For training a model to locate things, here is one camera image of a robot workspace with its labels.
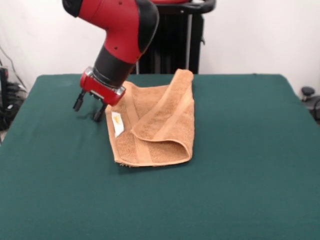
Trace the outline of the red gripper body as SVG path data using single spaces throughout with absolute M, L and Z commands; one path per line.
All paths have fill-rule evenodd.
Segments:
M 125 95 L 126 88 L 124 86 L 112 87 L 98 81 L 94 76 L 92 67 L 87 67 L 80 78 L 79 104 L 82 105 L 84 95 L 89 93 L 96 99 L 101 100 L 105 105 L 115 106 Z

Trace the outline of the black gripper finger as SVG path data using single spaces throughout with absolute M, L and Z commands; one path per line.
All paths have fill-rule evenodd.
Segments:
M 81 106 L 82 106 L 82 104 L 83 104 L 83 101 L 84 101 L 84 96 L 85 96 L 85 94 L 86 94 L 86 91 L 85 91 L 85 90 L 82 90 L 82 91 L 80 92 L 80 94 L 78 95 L 78 97 L 77 97 L 77 99 L 76 99 L 76 102 L 75 102 L 75 104 L 74 104 L 74 106 L 73 106 L 73 109 L 74 109 L 75 111 L 79 111 L 79 110 L 80 110 L 80 108 L 81 108 Z
M 100 121 L 101 121 L 102 116 L 103 116 L 103 114 L 104 114 L 104 112 L 105 112 L 106 107 L 107 107 L 107 105 L 104 103 L 104 104 L 101 106 L 101 108 L 94 114 L 93 120 L 94 120 L 95 122 L 100 122 Z

